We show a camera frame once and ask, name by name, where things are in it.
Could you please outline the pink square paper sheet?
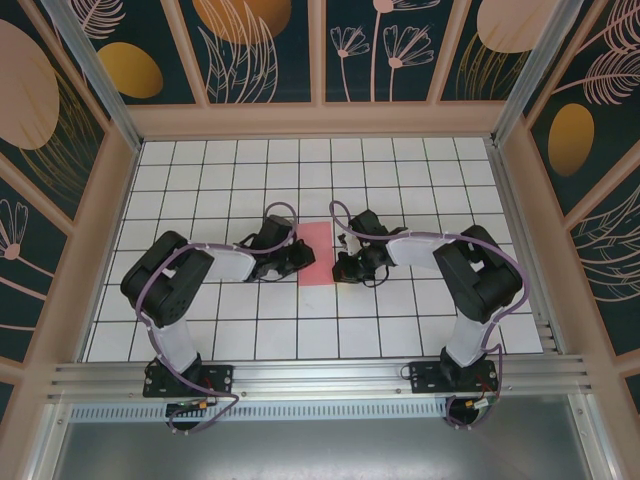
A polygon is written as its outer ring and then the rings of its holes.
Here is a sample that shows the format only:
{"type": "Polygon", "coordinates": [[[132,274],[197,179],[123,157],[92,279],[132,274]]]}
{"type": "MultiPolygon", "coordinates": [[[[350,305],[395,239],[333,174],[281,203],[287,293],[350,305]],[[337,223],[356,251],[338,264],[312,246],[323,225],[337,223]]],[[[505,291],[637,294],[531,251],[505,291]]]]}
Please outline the pink square paper sheet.
{"type": "Polygon", "coordinates": [[[315,262],[302,269],[298,274],[300,287],[331,285],[334,280],[332,267],[333,233],[330,222],[303,223],[298,228],[299,237],[314,253],[315,262]]]}

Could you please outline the grey metal sheet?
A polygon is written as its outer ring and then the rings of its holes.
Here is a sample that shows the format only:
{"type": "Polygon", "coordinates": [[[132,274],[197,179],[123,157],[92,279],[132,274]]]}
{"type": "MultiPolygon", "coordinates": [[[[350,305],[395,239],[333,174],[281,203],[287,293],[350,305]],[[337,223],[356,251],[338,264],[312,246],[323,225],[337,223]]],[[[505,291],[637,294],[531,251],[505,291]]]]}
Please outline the grey metal sheet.
{"type": "Polygon", "coordinates": [[[437,419],[69,427],[54,480],[592,480],[570,429],[455,431],[437,419]]]}

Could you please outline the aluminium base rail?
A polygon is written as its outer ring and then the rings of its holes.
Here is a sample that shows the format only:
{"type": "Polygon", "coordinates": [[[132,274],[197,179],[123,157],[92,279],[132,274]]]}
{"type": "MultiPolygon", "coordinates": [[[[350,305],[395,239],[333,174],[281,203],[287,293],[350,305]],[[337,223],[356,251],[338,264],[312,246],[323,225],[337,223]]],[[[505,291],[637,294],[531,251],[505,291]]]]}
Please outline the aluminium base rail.
{"type": "MultiPolygon", "coordinates": [[[[385,399],[411,395],[405,359],[239,361],[232,391],[247,400],[385,399]]],[[[45,395],[67,402],[141,401],[144,362],[70,363],[54,367],[45,395]]],[[[592,391],[578,355],[507,355],[504,396],[592,391]]]]}

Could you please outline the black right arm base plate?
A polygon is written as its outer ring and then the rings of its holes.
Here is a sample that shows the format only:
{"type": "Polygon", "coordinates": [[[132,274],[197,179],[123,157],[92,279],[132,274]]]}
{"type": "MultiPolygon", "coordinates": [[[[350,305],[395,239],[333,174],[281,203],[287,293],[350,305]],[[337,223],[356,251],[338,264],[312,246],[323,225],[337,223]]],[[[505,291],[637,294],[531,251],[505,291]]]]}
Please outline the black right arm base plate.
{"type": "Polygon", "coordinates": [[[418,393],[480,393],[484,387],[498,388],[496,366],[491,360],[479,360],[468,367],[455,362],[418,361],[409,364],[412,392],[418,393]]]}

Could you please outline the aluminium side rail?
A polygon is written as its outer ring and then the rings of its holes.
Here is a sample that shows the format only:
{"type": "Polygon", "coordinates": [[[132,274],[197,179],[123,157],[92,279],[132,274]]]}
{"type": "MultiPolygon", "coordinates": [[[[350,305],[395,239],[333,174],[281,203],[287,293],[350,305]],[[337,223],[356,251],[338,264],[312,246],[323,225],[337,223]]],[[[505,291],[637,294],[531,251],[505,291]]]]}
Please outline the aluminium side rail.
{"type": "Polygon", "coordinates": [[[486,148],[516,256],[528,274],[530,315],[534,320],[543,351],[566,355],[566,342],[506,157],[502,150],[489,140],[486,141],[486,148]]]}

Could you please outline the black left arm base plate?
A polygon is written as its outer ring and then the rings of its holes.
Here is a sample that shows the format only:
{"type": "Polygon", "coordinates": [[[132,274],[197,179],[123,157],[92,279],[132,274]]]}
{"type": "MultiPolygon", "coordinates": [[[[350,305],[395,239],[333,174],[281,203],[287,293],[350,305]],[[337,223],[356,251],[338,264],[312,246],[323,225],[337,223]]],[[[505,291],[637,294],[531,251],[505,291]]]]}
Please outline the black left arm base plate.
{"type": "MultiPolygon", "coordinates": [[[[189,368],[183,376],[207,390],[230,393],[233,382],[233,367],[231,365],[201,365],[189,368]]],[[[204,393],[186,386],[164,365],[153,363],[145,368],[142,395],[145,398],[189,398],[202,397],[204,393]]]]}

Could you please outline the aluminium frame post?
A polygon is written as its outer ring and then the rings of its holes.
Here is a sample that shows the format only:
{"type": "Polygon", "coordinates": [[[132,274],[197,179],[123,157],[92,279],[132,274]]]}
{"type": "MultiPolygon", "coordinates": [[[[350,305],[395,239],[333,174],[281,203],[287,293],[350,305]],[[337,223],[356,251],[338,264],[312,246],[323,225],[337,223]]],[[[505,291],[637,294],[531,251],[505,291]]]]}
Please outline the aluminium frame post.
{"type": "Polygon", "coordinates": [[[584,2],[585,0],[559,0],[554,6],[490,134],[491,146],[495,149],[499,149],[507,140],[564,39],[576,23],[584,2]]]}
{"type": "Polygon", "coordinates": [[[123,0],[39,0],[52,24],[135,153],[141,137],[92,40],[106,40],[126,17],[123,0]]]}

